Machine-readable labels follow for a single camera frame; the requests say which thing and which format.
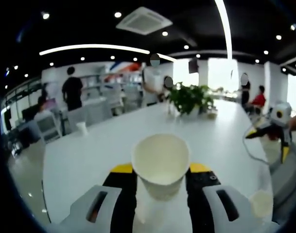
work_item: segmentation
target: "potted plant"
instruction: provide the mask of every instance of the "potted plant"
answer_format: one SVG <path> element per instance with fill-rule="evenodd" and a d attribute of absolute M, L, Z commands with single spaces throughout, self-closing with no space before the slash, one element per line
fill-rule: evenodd
<path fill-rule="evenodd" d="M 180 115 L 190 115 L 191 112 L 197 114 L 205 112 L 213 106 L 213 99 L 208 95 L 209 87 L 184 86 L 177 83 L 173 86 L 169 94 L 169 102 L 173 103 Z"/>

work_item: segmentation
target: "ceiling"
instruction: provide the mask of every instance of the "ceiling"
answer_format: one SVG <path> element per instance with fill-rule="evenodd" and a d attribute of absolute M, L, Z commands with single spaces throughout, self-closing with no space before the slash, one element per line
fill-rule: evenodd
<path fill-rule="evenodd" d="M 245 62 L 260 63 L 270 60 L 281 64 L 296 57 L 295 0 L 224 0 L 231 29 L 233 51 L 252 56 L 236 56 Z M 149 35 L 140 35 L 116 29 L 116 25 L 138 7 L 145 6 L 173 22 L 172 26 Z M 47 20 L 41 12 L 50 13 Z M 121 12 L 121 18 L 114 13 Z M 225 34 L 214 0 L 184 0 L 173 3 L 164 0 L 79 1 L 56 5 L 54 2 L 31 6 L 15 3 L 7 10 L 8 23 L 2 34 L 5 44 L 4 69 L 10 74 L 2 85 L 13 87 L 49 68 L 84 62 L 109 61 L 114 55 L 118 61 L 149 62 L 150 56 L 137 52 L 112 49 L 79 49 L 39 56 L 39 52 L 66 45 L 112 44 L 149 50 L 152 53 L 171 54 L 186 51 L 226 50 Z M 296 69 L 296 62 L 289 64 Z"/>

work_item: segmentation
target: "white paper cup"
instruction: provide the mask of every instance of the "white paper cup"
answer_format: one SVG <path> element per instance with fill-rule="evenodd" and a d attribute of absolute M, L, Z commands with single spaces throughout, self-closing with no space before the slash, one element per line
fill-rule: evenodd
<path fill-rule="evenodd" d="M 135 146 L 132 165 L 150 196 L 169 200 L 179 191 L 190 167 L 189 149 L 173 134 L 155 134 Z"/>
<path fill-rule="evenodd" d="M 79 132 L 80 132 L 83 136 L 88 135 L 88 131 L 87 131 L 87 128 L 86 128 L 86 124 L 85 124 L 85 122 L 78 122 L 78 123 L 76 123 L 76 127 L 78 128 Z"/>

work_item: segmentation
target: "ceiling light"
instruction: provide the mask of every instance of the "ceiling light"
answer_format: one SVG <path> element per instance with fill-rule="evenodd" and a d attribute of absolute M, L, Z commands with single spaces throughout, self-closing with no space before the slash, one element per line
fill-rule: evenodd
<path fill-rule="evenodd" d="M 227 58 L 229 60 L 232 60 L 232 40 L 231 40 L 231 30 L 230 30 L 230 23 L 229 19 L 226 13 L 226 6 L 224 3 L 224 0 L 215 0 L 215 3 L 217 5 L 220 18 L 222 21 L 222 26 L 224 28 L 225 32 L 225 38 L 226 38 L 226 52 L 227 52 Z"/>
<path fill-rule="evenodd" d="M 119 18 L 119 17 L 121 17 L 122 16 L 122 14 L 120 13 L 120 12 L 116 12 L 115 14 L 114 14 L 114 17 L 115 18 Z"/>
<path fill-rule="evenodd" d="M 40 56 L 42 56 L 48 53 L 64 51 L 64 50 L 91 49 L 91 48 L 126 50 L 126 51 L 132 51 L 132 52 L 141 52 L 145 54 L 150 53 L 150 51 L 148 50 L 142 50 L 142 49 L 137 49 L 137 48 L 128 47 L 128 46 L 121 46 L 121 45 L 85 44 L 85 45 L 69 45 L 69 46 L 58 47 L 58 48 L 42 51 L 39 54 Z"/>
<path fill-rule="evenodd" d="M 160 54 L 160 53 L 157 53 L 157 55 L 158 55 L 160 58 L 165 59 L 165 60 L 168 60 L 168 61 L 171 61 L 171 62 L 176 62 L 176 61 L 177 61 L 175 58 L 172 58 L 172 57 L 169 57 L 169 56 L 166 56 L 166 55 Z"/>
<path fill-rule="evenodd" d="M 50 17 L 50 14 L 49 13 L 44 13 L 43 14 L 43 19 L 48 19 Z"/>

